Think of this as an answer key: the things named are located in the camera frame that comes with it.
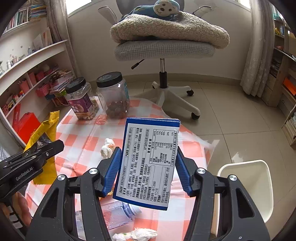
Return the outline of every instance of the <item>white chair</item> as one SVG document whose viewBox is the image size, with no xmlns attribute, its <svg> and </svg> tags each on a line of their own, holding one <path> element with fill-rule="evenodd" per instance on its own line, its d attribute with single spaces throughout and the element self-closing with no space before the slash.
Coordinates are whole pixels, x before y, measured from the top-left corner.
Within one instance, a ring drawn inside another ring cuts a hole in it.
<svg viewBox="0 0 296 241">
<path fill-rule="evenodd" d="M 180 10 L 184 8 L 184 0 L 177 0 L 180 4 Z M 118 8 L 121 14 L 131 12 L 134 7 L 129 6 L 130 9 L 126 8 L 127 5 L 121 6 L 120 0 L 117 0 Z M 153 5 L 150 0 L 141 1 L 140 5 Z M 212 8 L 209 6 L 200 7 L 194 12 L 198 17 L 201 17 L 205 13 L 211 11 Z M 117 23 L 117 18 L 114 12 L 108 7 L 101 7 L 98 12 L 107 19 L 112 25 Z M 200 110 L 182 99 L 178 94 L 187 93 L 188 96 L 194 94 L 193 90 L 189 86 L 183 87 L 172 87 L 167 85 L 167 72 L 165 71 L 165 58 L 205 58 L 212 57 L 215 53 L 215 48 L 203 42 L 194 41 L 180 41 L 180 40 L 147 40 L 147 41 L 128 41 L 120 44 L 115 49 L 116 59 L 119 61 L 130 61 L 130 60 L 141 60 L 148 58 L 159 58 L 160 59 L 160 72 L 159 81 L 160 83 L 153 82 L 153 90 L 137 95 L 145 99 L 156 99 L 156 104 L 162 106 L 165 99 L 177 104 L 178 106 L 191 112 L 191 117 L 197 120 L 200 117 Z M 132 66 L 132 69 L 137 67 L 140 62 Z"/>
<path fill-rule="evenodd" d="M 266 223 L 272 215 L 274 196 L 270 171 L 263 160 L 226 164 L 220 168 L 217 176 L 236 175 L 250 194 L 263 221 Z M 211 233 L 217 235 L 220 213 L 220 194 L 215 194 L 214 214 Z"/>
</svg>

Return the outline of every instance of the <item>purple label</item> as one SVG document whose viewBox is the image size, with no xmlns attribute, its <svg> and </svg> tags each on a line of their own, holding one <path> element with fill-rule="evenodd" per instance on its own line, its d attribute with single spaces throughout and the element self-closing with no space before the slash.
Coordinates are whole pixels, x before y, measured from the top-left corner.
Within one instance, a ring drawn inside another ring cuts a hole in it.
<svg viewBox="0 0 296 241">
<path fill-rule="evenodd" d="M 94 112 L 93 105 L 87 93 L 81 99 L 68 100 L 68 102 L 78 117 L 90 116 Z"/>
</svg>

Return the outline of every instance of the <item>chair base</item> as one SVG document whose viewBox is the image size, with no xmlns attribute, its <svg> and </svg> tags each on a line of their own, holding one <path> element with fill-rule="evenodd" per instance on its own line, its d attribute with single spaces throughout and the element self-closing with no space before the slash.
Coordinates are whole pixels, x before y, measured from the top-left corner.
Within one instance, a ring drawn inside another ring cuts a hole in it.
<svg viewBox="0 0 296 241">
<path fill-rule="evenodd" d="M 162 107 L 165 99 L 175 103 L 176 105 L 190 111 L 192 119 L 196 120 L 200 116 L 200 110 L 194 105 L 183 100 L 178 94 L 187 93 L 189 96 L 193 95 L 193 91 L 189 86 L 175 87 L 167 86 L 166 88 L 161 88 L 155 81 L 152 83 L 153 90 L 147 91 L 145 93 L 136 95 L 134 97 L 153 99 L 156 98 L 156 104 Z"/>
</svg>

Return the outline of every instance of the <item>metal screw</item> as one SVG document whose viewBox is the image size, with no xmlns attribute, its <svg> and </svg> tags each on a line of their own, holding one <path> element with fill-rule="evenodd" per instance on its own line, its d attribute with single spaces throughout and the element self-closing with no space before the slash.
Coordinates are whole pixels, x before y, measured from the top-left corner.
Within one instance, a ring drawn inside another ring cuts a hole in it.
<svg viewBox="0 0 296 241">
<path fill-rule="evenodd" d="M 205 169 L 203 169 L 203 168 L 199 168 L 199 169 L 197 169 L 197 172 L 198 172 L 199 174 L 205 174 Z"/>
<path fill-rule="evenodd" d="M 92 168 L 89 170 L 89 173 L 92 175 L 96 174 L 97 172 L 98 172 L 97 168 Z"/>
<path fill-rule="evenodd" d="M 59 175 L 59 176 L 57 177 L 57 179 L 58 179 L 59 181 L 63 181 L 65 178 L 66 178 L 66 177 L 65 177 L 64 174 L 61 174 L 61 175 Z"/>
<path fill-rule="evenodd" d="M 230 175 L 230 176 L 229 176 L 229 179 L 230 179 L 231 181 L 236 181 L 236 180 L 237 180 L 237 176 L 236 176 L 236 175 Z"/>
</svg>

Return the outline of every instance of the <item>stuffed toy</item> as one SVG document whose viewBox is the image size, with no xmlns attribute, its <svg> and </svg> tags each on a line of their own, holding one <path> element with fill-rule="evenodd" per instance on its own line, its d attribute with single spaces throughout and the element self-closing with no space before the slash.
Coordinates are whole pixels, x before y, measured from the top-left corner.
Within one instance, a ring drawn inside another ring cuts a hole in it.
<svg viewBox="0 0 296 241">
<path fill-rule="evenodd" d="M 128 15 L 140 14 L 152 18 L 159 18 L 162 20 L 171 21 L 173 16 L 180 10 L 180 5 L 174 0 L 158 0 L 154 6 L 138 6 L 131 11 L 130 14 L 125 15 L 120 21 L 124 20 Z"/>
</svg>

